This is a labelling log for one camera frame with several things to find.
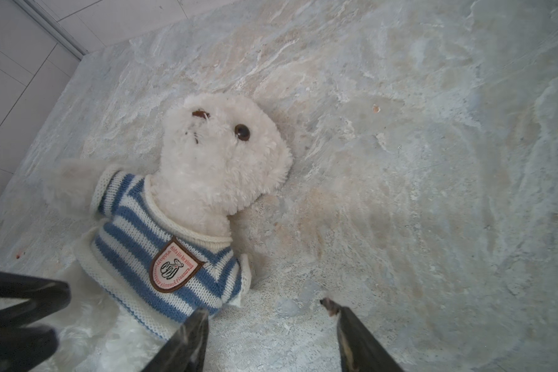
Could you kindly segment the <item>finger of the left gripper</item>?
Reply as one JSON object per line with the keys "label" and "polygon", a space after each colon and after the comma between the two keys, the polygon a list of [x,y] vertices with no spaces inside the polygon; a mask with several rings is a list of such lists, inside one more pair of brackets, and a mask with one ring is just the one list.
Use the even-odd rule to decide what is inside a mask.
{"label": "finger of the left gripper", "polygon": [[46,325],[0,329],[0,371],[31,371],[58,346],[56,331]]}
{"label": "finger of the left gripper", "polygon": [[20,327],[68,307],[71,289],[64,281],[0,271],[0,299],[23,300],[0,310],[0,328]]}

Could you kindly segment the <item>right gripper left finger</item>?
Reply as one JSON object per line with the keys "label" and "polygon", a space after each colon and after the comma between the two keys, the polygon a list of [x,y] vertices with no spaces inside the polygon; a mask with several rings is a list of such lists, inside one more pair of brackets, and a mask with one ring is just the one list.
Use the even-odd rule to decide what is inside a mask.
{"label": "right gripper left finger", "polygon": [[209,312],[192,313],[142,372],[202,372],[209,338]]}

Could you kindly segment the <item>blue white striped sweater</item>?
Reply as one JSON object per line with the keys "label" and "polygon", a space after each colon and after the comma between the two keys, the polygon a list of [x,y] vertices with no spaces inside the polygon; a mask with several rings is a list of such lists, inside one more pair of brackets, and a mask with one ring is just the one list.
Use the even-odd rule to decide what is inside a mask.
{"label": "blue white striped sweater", "polygon": [[247,255],[237,256],[226,237],[179,226],[157,207],[150,177],[108,166],[90,211],[103,218],[74,243],[86,274],[141,325],[169,339],[197,309],[216,314],[239,306],[250,290]]}

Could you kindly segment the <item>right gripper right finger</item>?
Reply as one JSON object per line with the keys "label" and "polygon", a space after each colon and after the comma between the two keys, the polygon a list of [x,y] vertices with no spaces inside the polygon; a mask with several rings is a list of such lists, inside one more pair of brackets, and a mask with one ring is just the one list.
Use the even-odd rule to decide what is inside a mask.
{"label": "right gripper right finger", "polygon": [[338,316],[336,333],[342,371],[404,371],[349,307],[329,298],[319,302],[330,316]]}

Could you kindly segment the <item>white teddy bear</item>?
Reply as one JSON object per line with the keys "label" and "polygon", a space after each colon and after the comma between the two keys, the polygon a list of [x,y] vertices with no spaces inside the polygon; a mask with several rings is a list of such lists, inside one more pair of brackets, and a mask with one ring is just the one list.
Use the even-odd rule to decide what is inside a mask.
{"label": "white teddy bear", "polygon": [[[150,177],[161,212],[195,233],[232,240],[229,217],[279,188],[288,176],[291,150],[276,124],[247,97],[189,96],[170,107],[162,126],[159,167],[143,176]],[[100,175],[112,165],[130,173],[103,161],[62,161],[44,179],[47,204],[63,215],[96,219],[96,227],[101,226],[103,218],[90,211],[90,204]],[[67,246],[73,254],[77,240]],[[170,339],[141,325],[86,274],[76,256],[62,277],[73,298],[50,317],[60,346],[41,371],[138,371]]]}

